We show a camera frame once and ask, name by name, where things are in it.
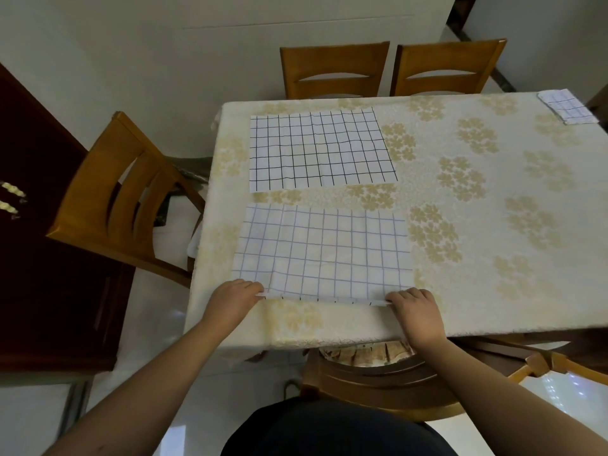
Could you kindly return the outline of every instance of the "floral tablecloth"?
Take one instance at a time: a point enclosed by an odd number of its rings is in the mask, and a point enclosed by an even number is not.
[[[397,183],[249,193],[250,115],[373,106]],[[186,330],[231,277],[248,202],[400,210],[415,281],[448,335],[608,325],[608,136],[566,126],[535,93],[228,103]],[[396,339],[388,307],[261,301],[225,340],[294,348]]]

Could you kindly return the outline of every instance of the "person's right arm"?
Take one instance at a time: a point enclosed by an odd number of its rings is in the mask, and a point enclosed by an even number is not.
[[[387,295],[409,343],[450,386],[497,456],[596,456],[608,441],[447,339],[430,291]]]

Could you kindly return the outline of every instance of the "tablecloth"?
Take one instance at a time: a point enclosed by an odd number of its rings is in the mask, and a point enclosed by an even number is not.
[[[251,115],[372,106],[399,181],[249,192]],[[248,202],[400,211],[415,282],[449,336],[608,325],[608,136],[565,125],[536,93],[227,103],[186,330],[231,276]],[[230,348],[401,337],[390,308],[264,300]]]

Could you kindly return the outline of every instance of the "person's left arm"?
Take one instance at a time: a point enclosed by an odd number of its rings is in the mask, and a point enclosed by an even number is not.
[[[85,414],[44,456],[150,456],[217,346],[262,299],[257,282],[225,282],[201,321]]]

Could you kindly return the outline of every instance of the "dark red wooden cabinet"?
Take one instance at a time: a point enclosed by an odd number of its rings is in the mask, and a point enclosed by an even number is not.
[[[0,371],[111,370],[134,268],[45,237],[80,145],[0,66]]]

